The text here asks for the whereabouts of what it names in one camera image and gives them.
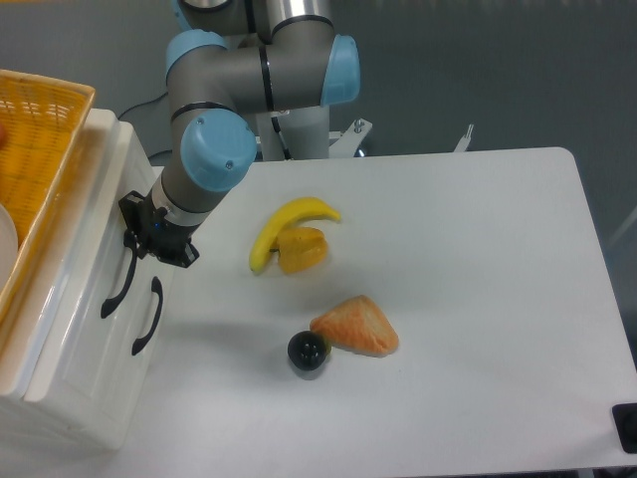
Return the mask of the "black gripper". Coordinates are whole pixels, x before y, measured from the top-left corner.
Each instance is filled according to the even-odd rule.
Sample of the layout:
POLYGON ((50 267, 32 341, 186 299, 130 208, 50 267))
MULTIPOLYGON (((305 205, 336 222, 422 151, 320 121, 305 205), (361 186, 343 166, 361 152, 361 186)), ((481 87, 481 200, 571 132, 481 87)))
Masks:
POLYGON ((169 222, 167 209, 156 208, 152 197, 145 198, 131 191, 118 201, 118 207, 136 245, 136 256, 143 259, 146 254, 158 261, 180 268, 189 268, 200 253, 192 244, 196 226, 181 226, 169 222))

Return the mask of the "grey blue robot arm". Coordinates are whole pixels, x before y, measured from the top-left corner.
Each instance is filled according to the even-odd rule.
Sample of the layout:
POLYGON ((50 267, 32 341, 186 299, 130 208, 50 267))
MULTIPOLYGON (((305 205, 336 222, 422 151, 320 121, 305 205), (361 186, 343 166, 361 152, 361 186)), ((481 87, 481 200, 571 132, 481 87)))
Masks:
POLYGON ((355 41, 325 1, 175 1, 182 32, 166 49, 172 156, 147 193, 119 203, 135 259, 186 268, 192 237, 257 155, 251 114, 355 100, 355 41))

